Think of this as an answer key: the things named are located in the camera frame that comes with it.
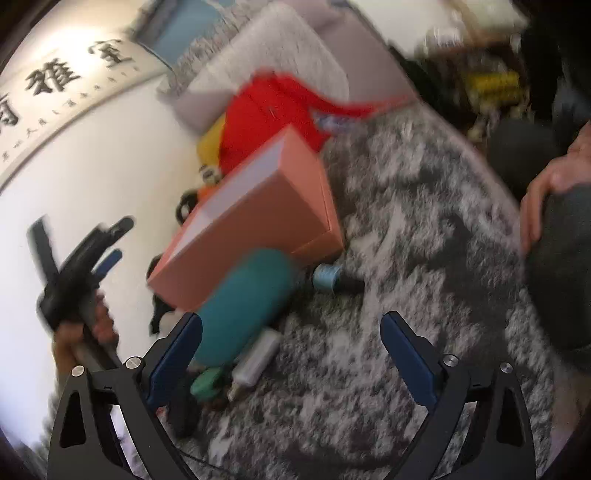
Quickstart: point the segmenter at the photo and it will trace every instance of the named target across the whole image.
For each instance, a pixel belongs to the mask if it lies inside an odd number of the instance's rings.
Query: blue trigger
[[[392,360],[394,360],[394,364],[398,368],[400,376],[406,383],[414,401],[432,411],[437,405],[435,373],[427,366],[423,357],[418,353],[402,327],[392,317],[392,314],[398,315],[396,312],[390,312],[382,317],[379,327],[382,343]],[[408,328],[408,334],[414,335],[406,324],[405,326]],[[428,343],[428,340],[422,337],[415,336],[415,338],[415,341],[422,340]]]
[[[122,258],[123,252],[118,248],[115,248],[109,255],[107,255],[107,257],[99,264],[98,267],[95,268],[95,271],[93,272],[96,282],[102,282],[107,276],[107,273],[110,272],[111,268],[113,268]]]
[[[152,411],[156,411],[170,401],[176,385],[182,379],[195,350],[201,343],[203,334],[201,318],[195,313],[185,315],[190,315],[191,318],[168,347],[150,377],[150,390],[146,404]]]

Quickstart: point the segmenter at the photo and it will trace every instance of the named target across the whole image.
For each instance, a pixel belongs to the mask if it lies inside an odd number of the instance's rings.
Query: shaggy rug
[[[550,450],[550,351],[521,280],[514,220],[473,151],[414,106],[356,126],[322,157],[346,237],[338,263],[365,278],[365,295],[300,299],[256,390],[204,413],[196,437],[177,446],[252,479],[381,480],[426,415],[379,338],[382,315],[398,310],[442,352],[515,365],[540,473]],[[468,414],[438,475],[459,453]],[[219,477],[187,463],[199,478]]]

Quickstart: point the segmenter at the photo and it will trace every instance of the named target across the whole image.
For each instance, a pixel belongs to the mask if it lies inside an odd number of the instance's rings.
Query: white wall
[[[35,311],[42,282],[27,228],[47,215],[58,261],[100,222],[135,216],[120,241],[123,260],[103,282],[121,334],[120,357],[150,347],[150,259],[177,231],[174,209],[197,178],[196,140],[155,97],[159,80],[87,113],[35,154],[0,194],[0,422],[35,441],[47,412],[54,366]]]

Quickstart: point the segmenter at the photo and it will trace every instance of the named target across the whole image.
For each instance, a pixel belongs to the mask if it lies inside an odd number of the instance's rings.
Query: orange box
[[[322,161],[293,127],[267,141],[197,205],[148,285],[168,304],[197,310],[242,257],[265,247],[302,267],[343,249]]]

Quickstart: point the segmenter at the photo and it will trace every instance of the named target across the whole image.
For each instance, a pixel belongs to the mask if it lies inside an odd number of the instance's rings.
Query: person's hand
[[[569,147],[570,154],[579,154],[591,158],[591,122],[587,122],[579,131],[576,140]]]
[[[581,142],[565,157],[555,158],[527,187],[521,200],[521,248],[527,254],[542,234],[542,206],[549,193],[564,193],[575,185],[591,183],[591,143]]]
[[[102,293],[96,296],[95,316],[96,323],[92,334],[101,345],[114,344],[119,339],[114,326],[113,319],[109,315],[109,309],[104,302],[105,296]],[[69,375],[72,369],[78,365],[74,354],[76,347],[82,342],[83,326],[81,323],[69,322],[60,323],[53,337],[53,358],[59,375]]]

